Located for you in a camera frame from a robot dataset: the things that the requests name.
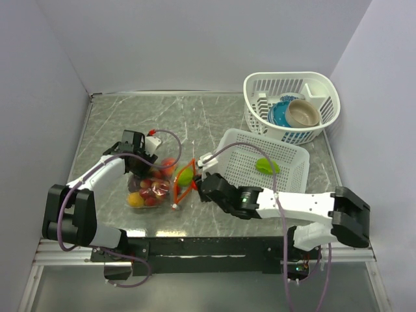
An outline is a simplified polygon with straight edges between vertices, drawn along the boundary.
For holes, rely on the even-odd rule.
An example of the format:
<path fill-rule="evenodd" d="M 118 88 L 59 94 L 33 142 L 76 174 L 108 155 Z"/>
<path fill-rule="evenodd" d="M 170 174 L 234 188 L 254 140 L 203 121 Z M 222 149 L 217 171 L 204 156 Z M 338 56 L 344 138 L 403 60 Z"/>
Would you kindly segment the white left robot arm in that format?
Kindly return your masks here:
<path fill-rule="evenodd" d="M 53 185 L 48 193 L 42 236 L 76 246 L 106 248 L 114 261 L 129 253 L 126 231 L 100 224 L 96 216 L 96 197 L 124 174 L 148 172 L 157 160 L 162 140 L 125 130 L 122 139 L 103 152 L 99 161 L 81 177 L 66 185 Z"/>

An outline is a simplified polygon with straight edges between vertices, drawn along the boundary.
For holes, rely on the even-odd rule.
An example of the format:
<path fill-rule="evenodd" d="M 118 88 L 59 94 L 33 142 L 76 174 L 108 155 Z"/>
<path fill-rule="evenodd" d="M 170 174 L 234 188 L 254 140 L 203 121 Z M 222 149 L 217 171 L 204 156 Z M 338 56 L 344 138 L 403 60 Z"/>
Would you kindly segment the clear zip top bag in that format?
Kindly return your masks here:
<path fill-rule="evenodd" d="M 175 172 L 170 178 L 163 176 L 161 169 L 156 167 L 150 168 L 149 172 L 142 177 L 131 174 L 127 184 L 128 195 L 139 192 L 145 200 L 143 207 L 134 209 L 156 208 L 164 203 L 169 203 L 173 210 L 179 209 L 179 204 L 193 190 L 191 184 L 188 187 L 180 187 L 177 184 L 176 170 L 181 167 L 191 167 L 194 174 L 193 178 L 198 173 L 196 160 L 191 159 L 189 162 L 177 162 Z"/>

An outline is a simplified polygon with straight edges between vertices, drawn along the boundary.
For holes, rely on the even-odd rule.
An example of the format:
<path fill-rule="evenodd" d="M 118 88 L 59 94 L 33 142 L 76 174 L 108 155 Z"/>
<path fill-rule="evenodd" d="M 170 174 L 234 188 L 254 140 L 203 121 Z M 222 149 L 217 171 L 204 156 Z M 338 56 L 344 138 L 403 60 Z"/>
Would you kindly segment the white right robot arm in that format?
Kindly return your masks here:
<path fill-rule="evenodd" d="M 292 259 L 332 242 L 352 248 L 370 245 L 371 208 L 349 188 L 336 187 L 321 194 L 275 193 L 269 188 L 235 187 L 220 174 L 196 177 L 193 183 L 201 201 L 214 202 L 237 218 L 307 221 L 306 226 L 288 230 L 284 250 Z"/>

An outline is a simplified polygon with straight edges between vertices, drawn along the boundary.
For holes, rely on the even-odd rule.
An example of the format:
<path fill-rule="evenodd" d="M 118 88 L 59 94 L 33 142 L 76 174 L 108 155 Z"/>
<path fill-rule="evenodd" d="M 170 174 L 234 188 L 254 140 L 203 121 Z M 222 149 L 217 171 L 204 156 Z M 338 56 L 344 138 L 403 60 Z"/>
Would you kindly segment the green fake pepper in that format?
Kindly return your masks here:
<path fill-rule="evenodd" d="M 280 173 L 280 167 L 274 161 L 261 158 L 256 161 L 255 169 L 265 175 L 271 176 Z"/>

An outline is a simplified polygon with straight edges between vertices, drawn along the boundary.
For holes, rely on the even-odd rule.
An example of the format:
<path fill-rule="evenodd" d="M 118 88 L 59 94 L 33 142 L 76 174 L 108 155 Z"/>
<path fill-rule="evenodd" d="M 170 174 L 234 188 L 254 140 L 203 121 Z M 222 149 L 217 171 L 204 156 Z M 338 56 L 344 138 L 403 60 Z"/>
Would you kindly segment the green fake apple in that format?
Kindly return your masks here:
<path fill-rule="evenodd" d="M 181 167 L 175 172 L 177 184 L 180 187 L 188 187 L 193 179 L 193 169 L 191 167 Z"/>

